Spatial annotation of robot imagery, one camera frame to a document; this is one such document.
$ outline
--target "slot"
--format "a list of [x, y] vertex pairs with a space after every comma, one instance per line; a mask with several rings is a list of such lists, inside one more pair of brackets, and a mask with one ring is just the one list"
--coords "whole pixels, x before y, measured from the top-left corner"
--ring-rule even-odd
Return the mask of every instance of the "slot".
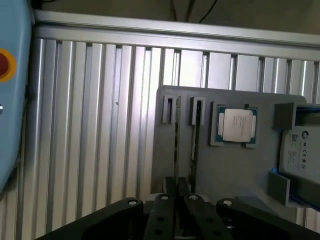
[[194, 101], [193, 107], [196, 110], [193, 111], [194, 119], [192, 117], [192, 147], [191, 147], [191, 159], [190, 159], [190, 191], [195, 193], [196, 191], [196, 177], [197, 177], [197, 162], [198, 162], [198, 152], [199, 152], [199, 136], [201, 125], [204, 125], [204, 100]]
[[163, 98], [162, 123], [174, 124], [176, 122], [177, 97], [165, 95]]

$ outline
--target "red emergency button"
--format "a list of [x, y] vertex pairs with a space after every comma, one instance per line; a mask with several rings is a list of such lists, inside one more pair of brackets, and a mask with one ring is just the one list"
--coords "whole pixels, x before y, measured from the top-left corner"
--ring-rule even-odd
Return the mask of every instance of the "red emergency button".
[[10, 81], [16, 74], [17, 61], [8, 50], [0, 48], [0, 84]]
[[4, 77], [9, 71], [9, 60], [3, 54], [0, 53], [0, 78]]

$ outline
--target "gray tray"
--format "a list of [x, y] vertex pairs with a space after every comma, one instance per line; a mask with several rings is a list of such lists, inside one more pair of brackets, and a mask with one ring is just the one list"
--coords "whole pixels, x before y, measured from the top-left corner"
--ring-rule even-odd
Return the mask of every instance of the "gray tray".
[[[176, 116], [175, 102], [180, 99], [180, 117]], [[286, 208], [267, 196], [268, 175], [277, 167], [280, 136], [273, 129], [275, 104], [305, 104], [303, 96], [230, 91], [193, 87], [163, 86], [158, 89], [155, 115], [154, 149], [151, 191], [162, 191], [166, 176], [174, 177], [175, 132], [179, 122], [178, 174], [190, 175], [193, 100], [202, 101], [202, 124], [196, 171], [196, 193], [206, 195], [215, 204], [222, 198], [255, 196], [279, 216], [295, 221], [296, 209]], [[215, 142], [217, 105], [230, 108], [257, 108], [255, 145]]]

